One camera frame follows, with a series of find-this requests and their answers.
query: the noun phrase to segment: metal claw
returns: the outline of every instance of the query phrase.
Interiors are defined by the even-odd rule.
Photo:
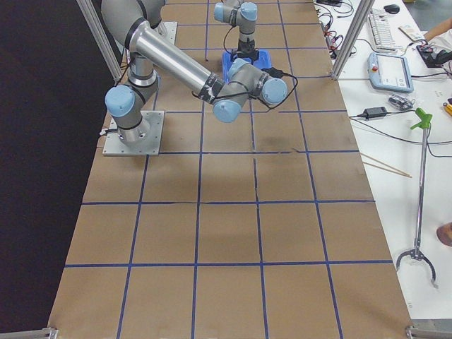
[[[419,249],[410,249],[408,251],[404,251],[401,255],[398,256],[397,261],[395,262],[395,269],[398,270],[400,268],[400,262],[402,261],[402,258],[405,256],[410,256],[411,259],[417,260],[417,261],[425,261],[432,271],[432,279],[430,280],[432,282],[432,285],[435,288],[438,288],[438,285],[435,283],[436,281],[436,271],[435,267],[433,267],[432,262],[419,250]]]

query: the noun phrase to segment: green handle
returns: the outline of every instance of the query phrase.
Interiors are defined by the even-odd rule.
[[[416,109],[416,115],[421,119],[421,121],[411,126],[411,129],[415,129],[416,127],[420,127],[421,129],[428,129],[430,127],[430,120],[432,120],[433,115],[425,113],[425,111],[420,107]]]

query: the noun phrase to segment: black background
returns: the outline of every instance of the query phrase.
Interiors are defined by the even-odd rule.
[[[47,327],[113,79],[76,0],[2,0],[0,13],[0,333],[8,333]]]

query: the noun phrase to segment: power adapter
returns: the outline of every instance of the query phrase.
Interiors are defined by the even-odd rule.
[[[386,108],[384,107],[372,107],[366,108],[360,115],[357,115],[357,118],[365,118],[366,120],[383,118],[388,114]]]

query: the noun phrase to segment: small object on table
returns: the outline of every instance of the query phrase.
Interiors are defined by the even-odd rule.
[[[443,103],[443,107],[444,107],[444,110],[447,112],[447,114],[452,116],[452,105],[445,102],[445,103]]]
[[[452,247],[452,222],[438,227],[436,235],[440,242]]]

